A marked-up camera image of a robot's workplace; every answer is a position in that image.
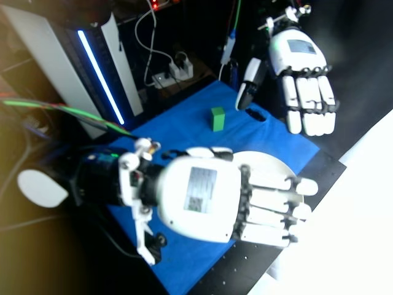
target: led light strip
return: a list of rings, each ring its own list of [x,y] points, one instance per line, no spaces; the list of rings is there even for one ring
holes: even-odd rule
[[[78,31],[78,35],[79,35],[79,39],[82,41],[82,44],[85,48],[88,58],[90,59],[90,62],[93,65],[93,68],[97,74],[97,77],[98,77],[101,85],[103,86],[106,96],[108,97],[108,100],[111,103],[113,110],[115,111],[117,119],[119,120],[120,124],[123,125],[124,120],[123,120],[122,114],[120,113],[119,108],[117,107],[116,102],[112,96],[112,93],[109,90],[108,85],[106,84],[105,78],[104,78],[104,76],[103,76],[103,74],[97,64],[96,58],[94,57],[93,52],[91,51],[89,43],[87,42],[85,33],[83,31]]]

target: gray sticker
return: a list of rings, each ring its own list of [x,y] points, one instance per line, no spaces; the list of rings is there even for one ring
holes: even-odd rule
[[[216,170],[192,167],[184,209],[207,213],[216,178]]]
[[[288,40],[288,44],[291,52],[317,54],[310,42],[304,40]]]

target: green block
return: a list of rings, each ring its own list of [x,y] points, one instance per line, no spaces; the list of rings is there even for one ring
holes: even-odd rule
[[[220,106],[217,108],[211,109],[212,113],[212,130],[214,132],[221,131],[224,129],[224,121],[225,121],[225,111]]]

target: white robotic hand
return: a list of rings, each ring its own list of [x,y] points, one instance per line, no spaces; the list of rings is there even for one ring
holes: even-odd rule
[[[135,154],[119,159],[121,197],[132,208],[137,235],[137,251],[150,264],[154,255],[145,245],[152,208],[146,195],[146,177],[138,160],[151,159],[146,144]],[[313,195],[317,184],[287,175],[261,177],[247,166],[232,162],[230,149],[197,147],[172,160],[154,180],[154,199],[162,222],[186,237],[226,243],[231,238],[286,247],[297,241],[299,226],[311,208],[293,201],[289,195]]]
[[[324,54],[304,32],[294,25],[299,16],[311,12],[311,7],[292,7],[275,20],[267,19],[270,38],[269,64],[274,77],[278,78],[286,106],[286,121],[291,133],[304,130],[309,136],[331,134],[335,128],[339,102],[335,99],[327,73],[330,67]],[[244,75],[236,100],[236,109],[248,107],[267,72],[267,64],[253,58]]]

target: blue mat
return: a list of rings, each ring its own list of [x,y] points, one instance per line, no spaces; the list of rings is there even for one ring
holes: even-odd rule
[[[260,151],[271,154],[287,164],[296,174],[319,150],[317,146],[301,135],[290,134],[286,126],[267,111],[253,104],[267,119],[256,121],[245,112],[235,111],[237,93],[217,81],[200,92],[176,105],[164,114],[152,119],[133,131],[134,135],[150,137],[162,145],[154,155],[154,162],[166,164],[161,152],[169,149],[183,151],[192,146],[225,146],[234,152]],[[210,109],[221,106],[225,109],[225,127],[221,132],[211,131]],[[121,138],[113,143],[133,150],[133,142]],[[110,211],[123,230],[135,244],[135,230],[129,208],[110,206]],[[232,246],[208,243],[180,236],[165,227],[154,211],[150,222],[153,232],[162,232],[168,246],[162,249],[162,262],[152,267],[170,295],[185,294]]]

